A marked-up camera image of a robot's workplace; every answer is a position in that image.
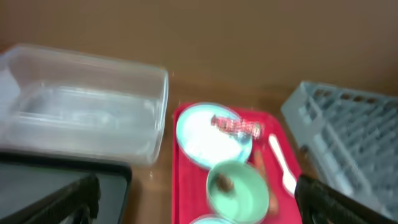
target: black tray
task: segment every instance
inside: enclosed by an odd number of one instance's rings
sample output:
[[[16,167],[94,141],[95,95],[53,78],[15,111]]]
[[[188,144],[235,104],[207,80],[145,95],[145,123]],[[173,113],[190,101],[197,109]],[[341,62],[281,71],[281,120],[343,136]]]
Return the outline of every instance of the black tray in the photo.
[[[132,180],[128,164],[0,149],[0,219],[92,173],[101,188],[93,223],[121,223]]]

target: tabletop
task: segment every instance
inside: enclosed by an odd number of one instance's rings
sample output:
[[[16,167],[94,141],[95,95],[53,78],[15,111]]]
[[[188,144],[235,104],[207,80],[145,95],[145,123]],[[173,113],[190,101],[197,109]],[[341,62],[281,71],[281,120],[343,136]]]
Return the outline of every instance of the tabletop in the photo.
[[[123,223],[165,224],[171,223],[172,204],[172,121],[173,112],[181,103],[214,102],[225,106],[266,111],[275,116],[284,128],[302,170],[316,177],[316,172],[305,156],[299,151],[290,133],[280,107],[292,90],[267,88],[254,91],[240,86],[192,85],[170,77],[169,102],[165,119],[165,132],[159,158],[150,167],[132,167],[134,180]]]

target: beige background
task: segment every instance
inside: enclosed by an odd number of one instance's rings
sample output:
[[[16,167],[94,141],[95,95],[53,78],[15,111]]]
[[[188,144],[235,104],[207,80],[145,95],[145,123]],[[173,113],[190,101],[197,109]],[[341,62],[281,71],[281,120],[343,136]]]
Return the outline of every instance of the beige background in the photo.
[[[396,0],[0,0],[0,39],[160,65],[184,82],[395,93]]]

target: red tray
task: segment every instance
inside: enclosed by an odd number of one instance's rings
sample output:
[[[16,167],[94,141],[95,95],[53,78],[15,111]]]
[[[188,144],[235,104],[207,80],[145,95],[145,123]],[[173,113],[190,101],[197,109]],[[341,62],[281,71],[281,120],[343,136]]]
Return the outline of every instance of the red tray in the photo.
[[[173,224],[189,224],[202,215],[214,213],[208,206],[206,200],[206,178],[208,170],[204,170],[191,162],[184,153],[181,153],[180,147],[177,144],[175,135],[177,120],[181,112],[190,105],[192,105],[192,103],[180,105],[174,113],[172,177]],[[279,212],[276,216],[267,216],[263,223],[302,223],[295,199],[290,196],[282,186],[282,170],[267,143],[267,137],[270,133],[274,133],[278,137],[289,168],[297,178],[301,174],[301,169],[281,125],[273,116],[264,112],[239,108],[232,109],[244,119],[255,120],[265,124],[263,137],[253,141],[253,151],[258,149],[262,150],[268,182],[278,199]]]

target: brown food item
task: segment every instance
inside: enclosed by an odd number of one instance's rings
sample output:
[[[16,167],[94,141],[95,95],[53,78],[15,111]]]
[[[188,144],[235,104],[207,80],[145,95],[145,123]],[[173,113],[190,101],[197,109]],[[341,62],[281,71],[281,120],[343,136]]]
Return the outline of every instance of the brown food item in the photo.
[[[232,180],[223,174],[217,175],[216,185],[220,191],[225,193],[230,192],[234,188]]]
[[[264,161],[262,160],[262,153],[260,150],[254,151],[254,166],[257,169],[257,171],[259,172],[259,174],[261,175],[261,177],[264,179],[264,181],[268,185],[268,191],[269,191],[268,214],[276,215],[276,214],[278,214],[278,210],[279,210],[278,199],[276,198],[276,195],[273,193],[271,186],[268,183],[266,167],[264,165]]]

